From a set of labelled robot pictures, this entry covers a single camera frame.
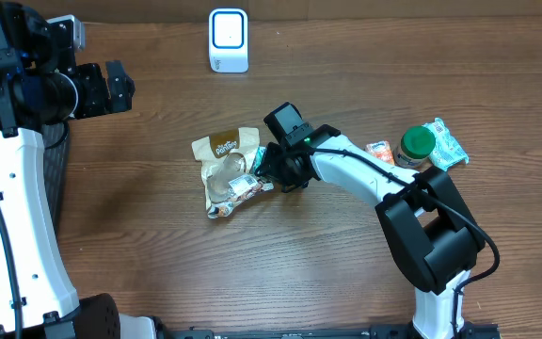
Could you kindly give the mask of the beige brown pastry bag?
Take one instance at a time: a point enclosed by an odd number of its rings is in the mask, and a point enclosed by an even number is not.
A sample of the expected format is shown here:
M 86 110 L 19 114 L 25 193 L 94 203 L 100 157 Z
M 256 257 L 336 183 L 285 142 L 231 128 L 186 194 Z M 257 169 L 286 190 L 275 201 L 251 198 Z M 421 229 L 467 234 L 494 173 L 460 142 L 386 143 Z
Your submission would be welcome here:
M 229 199 L 229 181 L 250 173 L 258 148 L 257 128 L 239 127 L 193 141 L 192 151 L 201 163 L 206 208 Z

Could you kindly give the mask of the mint green wipes packet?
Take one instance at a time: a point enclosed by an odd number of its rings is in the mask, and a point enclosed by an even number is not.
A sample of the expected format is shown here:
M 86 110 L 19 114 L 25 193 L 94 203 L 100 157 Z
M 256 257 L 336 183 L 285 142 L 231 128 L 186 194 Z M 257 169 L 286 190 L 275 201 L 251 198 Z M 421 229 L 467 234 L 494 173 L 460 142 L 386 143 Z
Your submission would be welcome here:
M 423 125 L 435 137 L 436 144 L 429 158 L 434 166 L 447 171 L 449 168 L 463 162 L 470 162 L 469 156 L 464 151 L 458 140 L 451 134 L 444 120 L 435 118 L 434 121 Z

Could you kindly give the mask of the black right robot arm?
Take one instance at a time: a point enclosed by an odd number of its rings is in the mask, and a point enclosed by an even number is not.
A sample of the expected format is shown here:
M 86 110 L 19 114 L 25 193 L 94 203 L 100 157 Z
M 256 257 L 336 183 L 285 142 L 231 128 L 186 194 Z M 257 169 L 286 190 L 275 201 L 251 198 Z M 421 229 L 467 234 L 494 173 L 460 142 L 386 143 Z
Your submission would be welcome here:
M 338 129 L 313 128 L 286 102 L 263 120 L 274 136 L 256 173 L 284 193 L 315 179 L 339 186 L 374 208 L 392 259 L 413 285 L 415 311 L 406 324 L 373 324 L 363 338 L 498 338 L 495 324 L 464 320 L 464 289 L 493 274 L 501 257 L 475 222 L 451 177 L 392 166 Z

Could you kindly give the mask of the small teal tissue pack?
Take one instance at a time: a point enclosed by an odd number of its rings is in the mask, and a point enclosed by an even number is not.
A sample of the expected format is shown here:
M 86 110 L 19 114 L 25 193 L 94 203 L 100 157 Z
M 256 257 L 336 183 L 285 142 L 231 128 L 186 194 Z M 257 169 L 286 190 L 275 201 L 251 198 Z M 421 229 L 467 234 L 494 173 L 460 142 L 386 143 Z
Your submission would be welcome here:
M 256 174 L 257 169 L 260 167 L 260 165 L 263 162 L 265 153 L 266 153 L 266 148 L 264 146 L 259 146 L 257 151 L 256 151 L 252 167 L 250 169 L 251 174 L 253 174 L 253 175 Z

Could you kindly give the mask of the clear red snack bag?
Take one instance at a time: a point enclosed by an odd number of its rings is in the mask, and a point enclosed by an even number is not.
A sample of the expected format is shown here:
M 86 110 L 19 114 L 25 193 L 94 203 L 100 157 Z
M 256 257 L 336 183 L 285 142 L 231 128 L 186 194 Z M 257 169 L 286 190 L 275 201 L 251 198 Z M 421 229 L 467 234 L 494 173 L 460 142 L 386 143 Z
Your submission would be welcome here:
M 242 174 L 231 180 L 210 178 L 207 182 L 211 203 L 208 218 L 227 217 L 241 203 L 273 189 L 271 181 L 252 174 Z

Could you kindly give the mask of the small orange box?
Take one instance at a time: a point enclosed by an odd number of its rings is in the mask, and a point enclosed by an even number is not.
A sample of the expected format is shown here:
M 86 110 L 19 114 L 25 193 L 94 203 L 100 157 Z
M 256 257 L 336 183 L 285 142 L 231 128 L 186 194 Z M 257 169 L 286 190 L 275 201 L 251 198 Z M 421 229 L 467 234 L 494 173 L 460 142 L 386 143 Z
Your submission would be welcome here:
M 395 165 L 391 145 L 387 140 L 381 140 L 365 146 L 365 152 L 391 165 Z

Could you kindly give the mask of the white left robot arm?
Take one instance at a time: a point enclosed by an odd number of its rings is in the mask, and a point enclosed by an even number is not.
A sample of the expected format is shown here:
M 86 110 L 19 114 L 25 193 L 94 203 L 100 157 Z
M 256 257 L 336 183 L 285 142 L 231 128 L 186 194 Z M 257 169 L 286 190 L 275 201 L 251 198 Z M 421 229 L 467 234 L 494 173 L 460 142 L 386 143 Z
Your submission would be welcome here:
M 45 189 L 46 125 L 128 111 L 120 62 L 77 64 L 83 24 L 0 1 L 0 338 L 160 338 L 107 294 L 80 299 L 61 260 Z

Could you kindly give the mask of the green lidded jar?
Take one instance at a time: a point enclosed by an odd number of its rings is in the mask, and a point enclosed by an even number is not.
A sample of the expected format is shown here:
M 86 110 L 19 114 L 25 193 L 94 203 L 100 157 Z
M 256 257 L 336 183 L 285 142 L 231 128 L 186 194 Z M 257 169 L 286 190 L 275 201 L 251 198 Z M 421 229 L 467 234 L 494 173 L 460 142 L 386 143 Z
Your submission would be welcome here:
M 424 126 L 409 128 L 401 137 L 393 152 L 397 166 L 415 169 L 420 166 L 436 147 L 435 135 Z

